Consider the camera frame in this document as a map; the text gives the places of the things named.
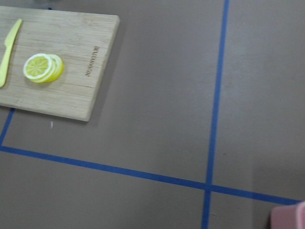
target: toy lemon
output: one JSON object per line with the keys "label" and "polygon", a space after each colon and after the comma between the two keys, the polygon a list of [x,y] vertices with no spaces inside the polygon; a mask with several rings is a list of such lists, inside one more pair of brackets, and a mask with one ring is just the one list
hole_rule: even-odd
{"label": "toy lemon", "polygon": [[34,83],[52,82],[61,75],[62,71],[62,59],[54,54],[33,55],[23,67],[25,77]]}

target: sliced lemon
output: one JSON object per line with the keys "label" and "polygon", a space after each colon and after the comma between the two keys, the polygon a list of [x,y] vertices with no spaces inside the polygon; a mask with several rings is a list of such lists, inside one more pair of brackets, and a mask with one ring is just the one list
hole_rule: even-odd
{"label": "sliced lemon", "polygon": [[54,54],[38,53],[30,57],[23,67],[24,75],[34,83],[56,80],[63,71],[61,58]]}

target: cutting board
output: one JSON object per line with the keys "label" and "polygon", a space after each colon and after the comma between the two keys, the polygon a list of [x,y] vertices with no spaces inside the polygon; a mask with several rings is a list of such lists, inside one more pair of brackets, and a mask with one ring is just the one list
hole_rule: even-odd
{"label": "cutting board", "polygon": [[[89,121],[119,25],[119,17],[91,13],[0,6],[0,60],[4,40],[17,19],[17,34],[0,105]],[[28,58],[56,54],[62,75],[50,83],[33,83],[22,73]]]}

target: knife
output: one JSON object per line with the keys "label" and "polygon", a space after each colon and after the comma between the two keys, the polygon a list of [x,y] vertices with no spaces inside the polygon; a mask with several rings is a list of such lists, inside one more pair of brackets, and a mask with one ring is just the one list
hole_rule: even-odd
{"label": "knife", "polygon": [[9,34],[7,35],[4,41],[4,45],[6,49],[0,65],[0,87],[2,87],[5,84],[5,79],[10,63],[10,53],[13,48],[13,44],[21,23],[22,23],[21,19],[18,19],[16,21],[16,23],[14,24],[13,28],[10,30]]}

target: pink cup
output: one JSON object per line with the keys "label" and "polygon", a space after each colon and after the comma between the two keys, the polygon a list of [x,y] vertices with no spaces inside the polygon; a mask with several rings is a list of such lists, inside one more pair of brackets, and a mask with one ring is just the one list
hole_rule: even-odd
{"label": "pink cup", "polygon": [[271,229],[305,229],[305,202],[272,209]]}

